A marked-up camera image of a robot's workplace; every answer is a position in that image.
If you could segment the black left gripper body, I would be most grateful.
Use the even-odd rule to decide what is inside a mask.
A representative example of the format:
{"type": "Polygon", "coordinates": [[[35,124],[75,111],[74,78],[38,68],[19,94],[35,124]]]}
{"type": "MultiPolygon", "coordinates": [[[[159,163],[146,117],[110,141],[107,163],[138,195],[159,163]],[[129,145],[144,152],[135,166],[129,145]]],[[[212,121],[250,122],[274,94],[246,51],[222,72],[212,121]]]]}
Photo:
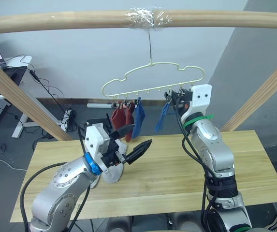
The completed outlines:
{"type": "Polygon", "coordinates": [[[110,141],[106,153],[101,157],[102,162],[106,167],[111,167],[113,165],[117,166],[121,163],[119,156],[125,154],[127,151],[127,145],[123,143],[120,139],[110,141]]]}

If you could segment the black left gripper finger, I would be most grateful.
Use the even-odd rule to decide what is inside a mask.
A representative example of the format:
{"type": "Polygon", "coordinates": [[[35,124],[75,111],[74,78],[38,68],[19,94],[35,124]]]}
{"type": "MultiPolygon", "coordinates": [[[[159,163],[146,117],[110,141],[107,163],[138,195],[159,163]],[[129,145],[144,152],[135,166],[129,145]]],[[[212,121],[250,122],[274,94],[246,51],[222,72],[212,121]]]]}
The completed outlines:
{"type": "Polygon", "coordinates": [[[116,140],[125,137],[134,128],[134,124],[127,124],[109,134],[110,139],[116,140]]]}
{"type": "Polygon", "coordinates": [[[132,152],[129,154],[125,155],[125,160],[126,162],[131,165],[134,163],[137,159],[139,159],[150,147],[152,143],[152,139],[146,140],[139,145],[137,145],[132,152]]]}

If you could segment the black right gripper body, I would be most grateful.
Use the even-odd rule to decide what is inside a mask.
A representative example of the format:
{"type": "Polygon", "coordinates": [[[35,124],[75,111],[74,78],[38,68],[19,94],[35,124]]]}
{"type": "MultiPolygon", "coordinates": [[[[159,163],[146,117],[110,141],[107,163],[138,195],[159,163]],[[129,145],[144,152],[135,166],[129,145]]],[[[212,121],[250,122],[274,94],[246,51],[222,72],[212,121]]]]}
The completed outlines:
{"type": "Polygon", "coordinates": [[[192,92],[181,88],[179,91],[175,91],[175,94],[172,98],[177,99],[177,106],[178,110],[188,110],[190,101],[192,100],[192,92]]]}

